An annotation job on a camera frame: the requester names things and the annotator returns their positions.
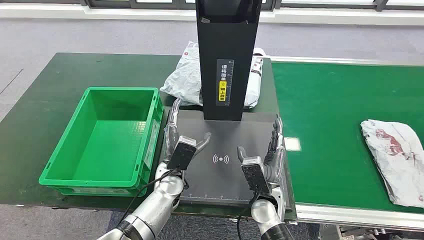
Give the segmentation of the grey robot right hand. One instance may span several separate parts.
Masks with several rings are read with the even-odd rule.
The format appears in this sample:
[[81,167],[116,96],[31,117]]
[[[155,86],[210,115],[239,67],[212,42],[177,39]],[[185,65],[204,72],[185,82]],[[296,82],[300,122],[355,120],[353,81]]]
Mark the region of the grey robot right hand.
[[285,156],[283,121],[280,115],[276,116],[273,123],[273,130],[264,159],[261,159],[260,156],[248,157],[242,146],[237,147],[237,157],[241,162],[243,175],[252,190],[265,183],[283,185]]

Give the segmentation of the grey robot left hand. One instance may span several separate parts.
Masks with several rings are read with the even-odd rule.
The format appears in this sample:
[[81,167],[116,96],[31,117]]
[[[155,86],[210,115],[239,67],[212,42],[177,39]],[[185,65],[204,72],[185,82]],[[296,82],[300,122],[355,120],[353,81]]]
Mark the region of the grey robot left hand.
[[168,170],[186,171],[192,159],[209,143],[212,134],[205,133],[203,140],[180,135],[178,131],[178,113],[182,100],[177,98],[169,112],[164,128],[164,161]]

